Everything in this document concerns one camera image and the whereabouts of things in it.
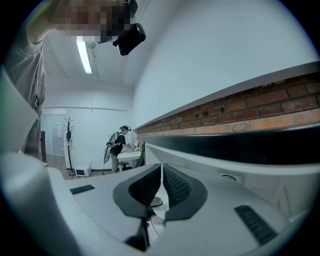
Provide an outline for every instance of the wooden floor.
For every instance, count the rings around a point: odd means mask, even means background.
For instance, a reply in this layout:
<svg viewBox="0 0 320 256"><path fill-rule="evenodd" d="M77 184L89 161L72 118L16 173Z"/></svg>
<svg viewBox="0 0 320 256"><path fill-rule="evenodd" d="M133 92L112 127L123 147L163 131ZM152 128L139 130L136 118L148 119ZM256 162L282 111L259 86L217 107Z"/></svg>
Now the wooden floor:
<svg viewBox="0 0 320 256"><path fill-rule="evenodd" d="M58 169L65 180L85 179L87 177L70 176L71 171L67 170L65 157L59 155L46 155L47 167ZM110 172L92 172L90 177L107 175Z"/></svg>

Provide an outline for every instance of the gray shirt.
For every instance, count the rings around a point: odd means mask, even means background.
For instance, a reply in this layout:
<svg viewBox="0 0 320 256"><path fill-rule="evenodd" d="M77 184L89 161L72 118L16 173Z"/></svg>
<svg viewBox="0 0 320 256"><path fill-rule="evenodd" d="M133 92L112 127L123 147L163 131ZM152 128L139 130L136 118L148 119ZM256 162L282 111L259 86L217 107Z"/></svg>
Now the gray shirt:
<svg viewBox="0 0 320 256"><path fill-rule="evenodd" d="M42 42L32 44L27 37L26 25L22 25L3 64L12 83L38 114L22 148L26 154L38 159L41 159L40 118L46 91L43 62Z"/></svg>

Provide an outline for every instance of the brick wall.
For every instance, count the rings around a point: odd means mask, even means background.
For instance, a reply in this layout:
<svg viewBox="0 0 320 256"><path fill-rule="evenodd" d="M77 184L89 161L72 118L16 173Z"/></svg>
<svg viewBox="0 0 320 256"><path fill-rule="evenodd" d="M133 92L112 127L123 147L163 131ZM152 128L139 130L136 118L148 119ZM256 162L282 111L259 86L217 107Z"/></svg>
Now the brick wall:
<svg viewBox="0 0 320 256"><path fill-rule="evenodd" d="M320 72L190 108L139 128L137 139L142 143L145 136L218 134L316 122L320 122Z"/></svg>

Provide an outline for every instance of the fluorescent tube light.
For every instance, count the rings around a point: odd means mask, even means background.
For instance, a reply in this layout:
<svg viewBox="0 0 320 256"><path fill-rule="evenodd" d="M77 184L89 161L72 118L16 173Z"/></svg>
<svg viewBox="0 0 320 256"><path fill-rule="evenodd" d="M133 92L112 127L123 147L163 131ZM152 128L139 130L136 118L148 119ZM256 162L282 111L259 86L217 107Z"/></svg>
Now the fluorescent tube light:
<svg viewBox="0 0 320 256"><path fill-rule="evenodd" d="M77 41L76 44L78 46L79 54L80 54L82 65L84 67L85 72L87 74L92 74L92 69L90 66L89 58L88 58L86 43Z"/></svg>

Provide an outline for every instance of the white desk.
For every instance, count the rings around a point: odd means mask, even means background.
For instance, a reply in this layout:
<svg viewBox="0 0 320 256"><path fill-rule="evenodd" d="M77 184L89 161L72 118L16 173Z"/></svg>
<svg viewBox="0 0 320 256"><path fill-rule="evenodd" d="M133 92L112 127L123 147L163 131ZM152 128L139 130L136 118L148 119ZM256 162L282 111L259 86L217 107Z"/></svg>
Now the white desk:
<svg viewBox="0 0 320 256"><path fill-rule="evenodd" d="M125 162L125 161L133 161L138 160L141 156L141 151L127 151L118 154L118 160L119 162ZM119 164L119 170L122 172L122 165Z"/></svg>

